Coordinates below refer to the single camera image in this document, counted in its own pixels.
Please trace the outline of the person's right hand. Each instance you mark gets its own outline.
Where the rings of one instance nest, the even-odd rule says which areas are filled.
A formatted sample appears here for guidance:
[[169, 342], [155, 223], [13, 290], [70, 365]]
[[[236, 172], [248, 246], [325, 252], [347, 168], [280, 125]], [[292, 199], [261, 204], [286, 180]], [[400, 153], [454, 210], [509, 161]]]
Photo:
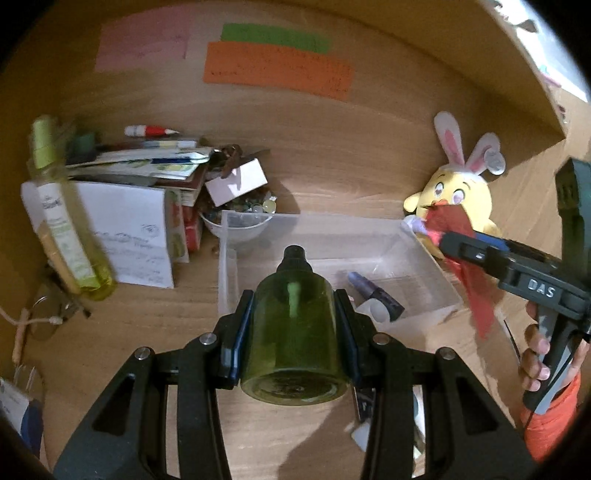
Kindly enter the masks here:
[[[541, 388], [542, 382], [548, 380], [550, 377], [551, 370], [541, 361], [540, 357], [549, 352], [551, 343], [540, 331], [537, 324], [531, 324], [526, 328], [524, 338], [527, 349], [521, 356], [518, 374], [522, 387], [526, 391], [536, 392]], [[589, 350], [590, 345], [582, 340], [574, 354], [568, 373], [564, 378], [562, 389], [568, 387], [579, 374]]]

